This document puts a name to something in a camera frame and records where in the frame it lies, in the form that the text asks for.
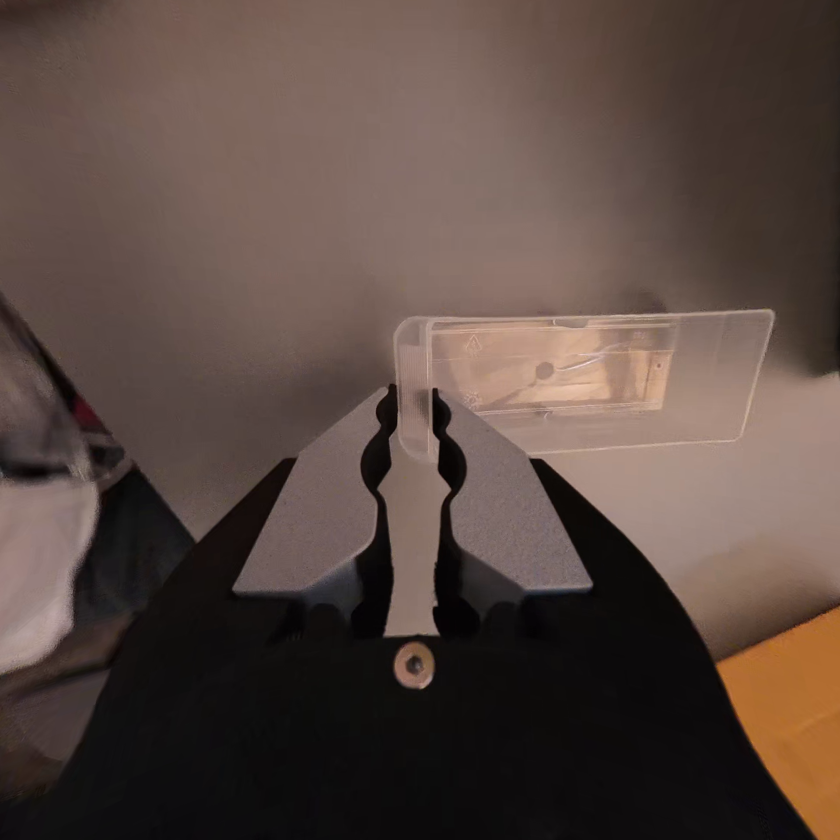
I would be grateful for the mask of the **person's white clothing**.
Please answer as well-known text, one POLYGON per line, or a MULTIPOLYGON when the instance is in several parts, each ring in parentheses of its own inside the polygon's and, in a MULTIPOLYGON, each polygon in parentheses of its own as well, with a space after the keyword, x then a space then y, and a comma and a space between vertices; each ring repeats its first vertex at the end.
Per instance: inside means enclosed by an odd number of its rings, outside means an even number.
POLYGON ((94 482, 3 480, 1 673, 50 655, 74 625, 74 587, 98 523, 94 482))

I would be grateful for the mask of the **clear small plastic drawer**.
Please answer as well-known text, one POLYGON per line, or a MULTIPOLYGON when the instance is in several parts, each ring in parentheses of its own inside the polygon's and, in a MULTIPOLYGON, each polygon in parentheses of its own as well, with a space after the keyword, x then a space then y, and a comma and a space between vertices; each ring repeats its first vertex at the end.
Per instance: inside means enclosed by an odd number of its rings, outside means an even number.
POLYGON ((435 459, 438 390, 536 458, 729 443, 773 326, 768 309, 408 318, 393 337, 398 437, 435 459))

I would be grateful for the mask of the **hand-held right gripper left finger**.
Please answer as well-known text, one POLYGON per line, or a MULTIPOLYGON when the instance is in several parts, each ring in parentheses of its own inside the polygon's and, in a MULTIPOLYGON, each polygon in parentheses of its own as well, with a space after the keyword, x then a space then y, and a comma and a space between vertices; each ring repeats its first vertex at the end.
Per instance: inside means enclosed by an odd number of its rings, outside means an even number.
POLYGON ((394 571, 385 500, 396 387, 375 391, 295 459, 233 586, 343 616, 386 616, 394 571))

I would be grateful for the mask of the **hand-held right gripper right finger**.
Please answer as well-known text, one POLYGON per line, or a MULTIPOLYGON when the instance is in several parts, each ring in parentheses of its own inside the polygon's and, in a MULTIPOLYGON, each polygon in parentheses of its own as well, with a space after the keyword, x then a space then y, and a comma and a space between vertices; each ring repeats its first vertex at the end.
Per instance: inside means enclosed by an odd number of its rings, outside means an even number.
POLYGON ((436 614, 488 614, 593 582, 530 457, 458 400, 433 391, 437 472, 447 486, 436 614))

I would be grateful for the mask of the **person's dark clothing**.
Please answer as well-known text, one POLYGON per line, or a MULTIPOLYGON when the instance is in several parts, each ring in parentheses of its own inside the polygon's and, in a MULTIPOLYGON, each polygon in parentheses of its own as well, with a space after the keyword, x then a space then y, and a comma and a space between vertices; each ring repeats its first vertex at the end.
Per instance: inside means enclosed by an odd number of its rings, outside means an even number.
POLYGON ((101 496, 98 524, 74 583, 74 624, 140 613, 194 545, 145 474, 131 468, 101 496))

